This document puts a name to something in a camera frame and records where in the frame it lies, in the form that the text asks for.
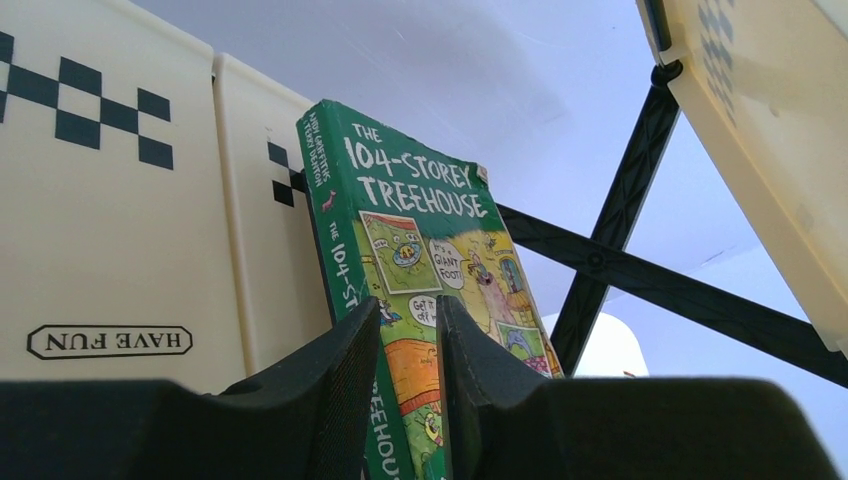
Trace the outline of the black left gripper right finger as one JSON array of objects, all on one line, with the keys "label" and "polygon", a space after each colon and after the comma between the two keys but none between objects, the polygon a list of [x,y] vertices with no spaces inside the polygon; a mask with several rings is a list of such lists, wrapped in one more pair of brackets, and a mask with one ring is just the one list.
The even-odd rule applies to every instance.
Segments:
[{"label": "black left gripper right finger", "polygon": [[450,479],[835,479],[794,400],[750,378],[551,379],[437,301]]}]

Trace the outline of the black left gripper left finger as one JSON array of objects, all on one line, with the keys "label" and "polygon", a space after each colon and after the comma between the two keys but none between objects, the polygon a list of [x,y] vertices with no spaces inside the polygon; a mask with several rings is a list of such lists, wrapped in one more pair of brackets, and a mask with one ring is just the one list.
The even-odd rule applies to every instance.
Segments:
[{"label": "black left gripper left finger", "polygon": [[1,386],[5,479],[357,479],[365,464],[379,309],[223,392],[169,380]]}]

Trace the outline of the green 104-storey treehouse book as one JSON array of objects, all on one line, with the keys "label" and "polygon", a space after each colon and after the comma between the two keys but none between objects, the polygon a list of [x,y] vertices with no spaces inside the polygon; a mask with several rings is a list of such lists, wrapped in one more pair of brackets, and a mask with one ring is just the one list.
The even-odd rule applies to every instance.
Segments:
[{"label": "green 104-storey treehouse book", "polygon": [[533,370],[563,373],[486,170],[337,101],[316,103],[296,127],[331,312],[377,301],[365,474],[442,479],[440,296]]}]

